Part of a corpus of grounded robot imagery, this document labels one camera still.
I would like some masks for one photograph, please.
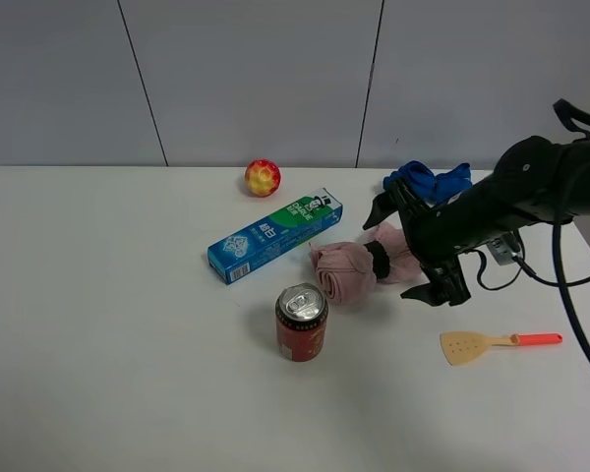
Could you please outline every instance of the spatula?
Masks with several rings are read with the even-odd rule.
[[[533,346],[560,344],[561,334],[514,334],[512,336],[490,337],[480,332],[453,331],[440,335],[443,355],[451,366],[460,366],[473,361],[491,346]]]

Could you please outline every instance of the black elastic band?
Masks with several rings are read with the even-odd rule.
[[[389,259],[389,255],[384,250],[384,246],[378,241],[372,241],[371,243],[367,243],[365,248],[374,257],[373,270],[374,274],[376,275],[376,279],[380,280],[381,278],[389,277],[389,273],[391,271],[391,260]]]

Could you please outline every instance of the blue toothpaste box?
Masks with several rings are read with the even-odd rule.
[[[235,282],[338,223],[343,205],[318,189],[207,248],[209,264]]]

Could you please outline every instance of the soda can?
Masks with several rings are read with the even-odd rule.
[[[311,283],[285,288],[275,302],[277,345],[284,357],[310,361],[324,347],[327,301]]]

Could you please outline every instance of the rolled cloth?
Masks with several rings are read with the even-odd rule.
[[[397,283],[421,273],[404,231],[387,222],[367,233],[368,243],[334,243],[311,249],[317,282],[329,302],[360,300],[376,282]]]

